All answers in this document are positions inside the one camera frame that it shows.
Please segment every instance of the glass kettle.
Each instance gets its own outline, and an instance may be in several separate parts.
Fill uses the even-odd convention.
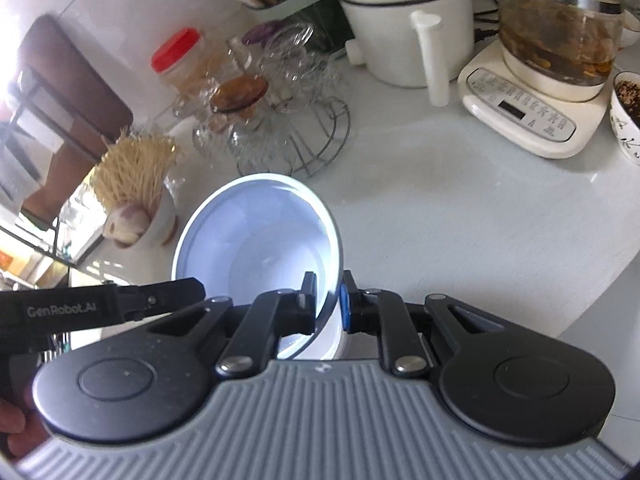
[[[532,88],[588,101],[609,78],[622,33],[624,0],[499,0],[509,69]]]

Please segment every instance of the human hand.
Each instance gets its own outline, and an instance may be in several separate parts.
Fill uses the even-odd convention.
[[[0,432],[9,434],[7,447],[16,458],[27,455],[49,437],[38,412],[35,411],[30,384],[25,388],[24,402],[29,410],[26,415],[7,400],[0,398]]]

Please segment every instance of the jar with red lid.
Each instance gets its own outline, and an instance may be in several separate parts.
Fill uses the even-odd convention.
[[[186,27],[156,50],[151,67],[165,85],[182,93],[204,78],[212,54],[213,48],[203,35],[195,28]]]

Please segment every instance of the kettle control panel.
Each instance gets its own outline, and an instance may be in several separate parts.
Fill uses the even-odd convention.
[[[482,102],[543,139],[566,142],[575,132],[575,123],[566,115],[490,70],[476,68],[466,84]]]

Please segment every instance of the brown liquid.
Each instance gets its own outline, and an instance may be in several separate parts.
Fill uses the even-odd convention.
[[[615,20],[554,0],[511,0],[500,10],[500,39],[517,59],[558,81],[604,83],[616,55]]]

